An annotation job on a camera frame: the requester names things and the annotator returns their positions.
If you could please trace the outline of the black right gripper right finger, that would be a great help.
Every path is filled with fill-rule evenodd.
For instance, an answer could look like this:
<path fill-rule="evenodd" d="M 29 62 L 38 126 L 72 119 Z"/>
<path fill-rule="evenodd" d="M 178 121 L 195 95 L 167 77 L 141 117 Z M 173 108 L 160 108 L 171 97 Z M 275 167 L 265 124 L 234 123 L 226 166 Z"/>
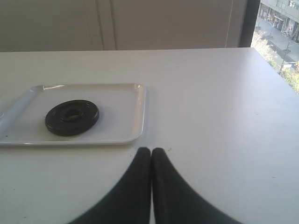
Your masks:
<path fill-rule="evenodd" d="M 157 224 L 235 224 L 198 195 L 174 168 L 166 152 L 155 148 L 151 156 L 153 206 Z"/>

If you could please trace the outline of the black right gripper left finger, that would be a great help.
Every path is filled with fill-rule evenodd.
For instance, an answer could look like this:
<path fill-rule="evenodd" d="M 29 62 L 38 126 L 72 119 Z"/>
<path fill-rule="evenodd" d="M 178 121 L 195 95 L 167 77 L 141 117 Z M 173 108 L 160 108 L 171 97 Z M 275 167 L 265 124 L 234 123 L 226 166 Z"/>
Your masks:
<path fill-rule="evenodd" d="M 72 224 L 148 224 L 151 207 L 151 152 L 138 148 L 116 185 Z"/>

